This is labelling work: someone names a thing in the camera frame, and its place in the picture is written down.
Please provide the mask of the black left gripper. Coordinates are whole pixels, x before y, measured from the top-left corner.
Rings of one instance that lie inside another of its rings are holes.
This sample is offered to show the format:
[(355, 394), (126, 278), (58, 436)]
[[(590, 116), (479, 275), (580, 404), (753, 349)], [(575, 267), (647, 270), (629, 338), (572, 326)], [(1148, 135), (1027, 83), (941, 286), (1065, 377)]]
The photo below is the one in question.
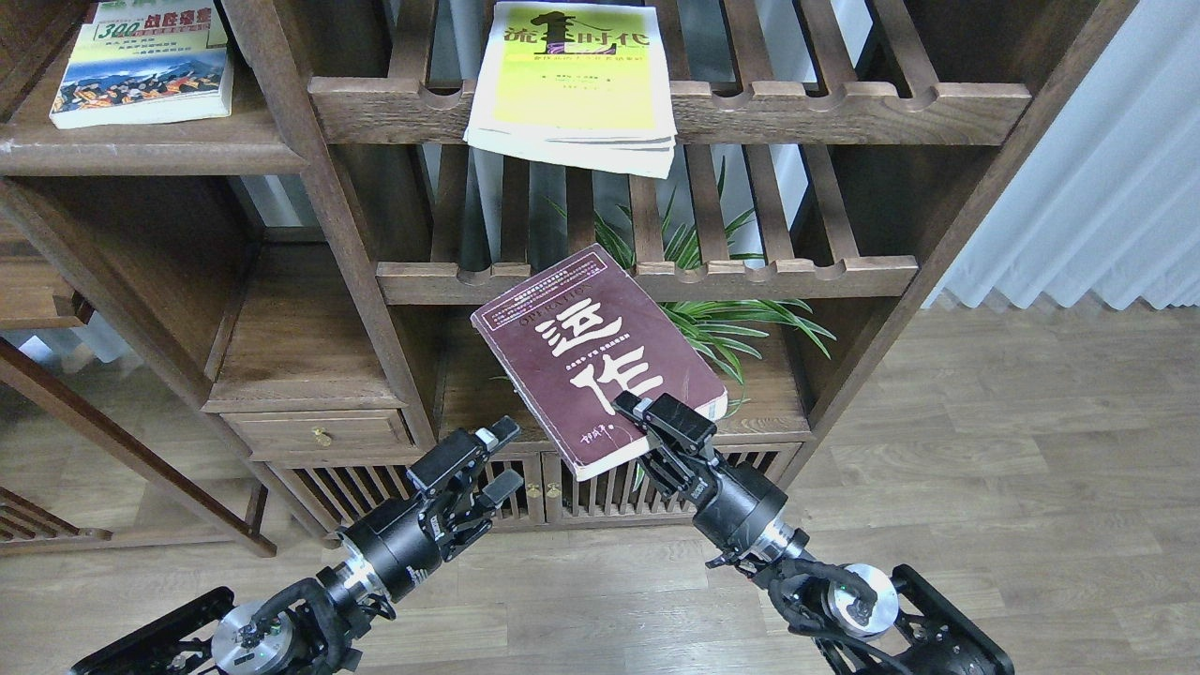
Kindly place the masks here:
[(373, 593), (396, 603), (487, 533), (496, 512), (524, 480), (509, 468), (478, 491), (478, 473), (520, 432), (510, 417), (476, 431), (458, 428), (409, 467), (421, 494), (389, 498), (352, 526), (338, 527), (349, 555), (328, 573), (335, 607), (352, 607)]

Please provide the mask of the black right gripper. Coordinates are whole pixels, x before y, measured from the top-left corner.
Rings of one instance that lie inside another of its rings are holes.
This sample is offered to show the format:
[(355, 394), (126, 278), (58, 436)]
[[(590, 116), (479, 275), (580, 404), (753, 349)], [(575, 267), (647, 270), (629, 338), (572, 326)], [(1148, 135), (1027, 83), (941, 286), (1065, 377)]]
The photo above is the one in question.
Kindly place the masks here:
[(805, 556), (806, 533), (782, 520), (788, 496), (751, 464), (728, 464), (713, 447), (715, 423), (670, 394), (649, 400), (622, 392), (612, 405), (655, 437), (638, 467), (661, 495), (695, 506), (694, 526), (720, 550), (708, 568), (764, 568)]

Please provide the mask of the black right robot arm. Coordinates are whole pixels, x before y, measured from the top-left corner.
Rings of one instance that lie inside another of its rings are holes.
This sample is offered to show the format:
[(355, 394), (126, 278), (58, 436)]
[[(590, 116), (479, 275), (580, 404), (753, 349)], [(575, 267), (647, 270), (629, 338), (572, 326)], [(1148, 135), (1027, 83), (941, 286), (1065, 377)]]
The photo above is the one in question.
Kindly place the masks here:
[(716, 453), (713, 422), (676, 398), (624, 392), (616, 410), (647, 432), (641, 466), (694, 525), (769, 595), (788, 632), (810, 637), (836, 674), (1012, 674), (1012, 659), (908, 565), (827, 565), (782, 518), (786, 495), (750, 464)]

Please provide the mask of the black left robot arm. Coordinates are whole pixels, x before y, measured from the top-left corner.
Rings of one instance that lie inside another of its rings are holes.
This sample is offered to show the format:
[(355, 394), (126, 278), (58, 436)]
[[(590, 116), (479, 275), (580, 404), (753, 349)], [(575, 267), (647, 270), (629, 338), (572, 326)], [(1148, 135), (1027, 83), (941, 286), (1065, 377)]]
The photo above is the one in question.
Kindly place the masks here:
[(504, 471), (478, 488), (518, 424), (460, 428), (407, 471), (414, 491), (340, 531), (347, 558), (264, 602), (235, 604), (216, 587), (74, 664), (76, 674), (334, 674), (361, 658), (353, 641), (443, 563), (488, 533), (522, 486)]

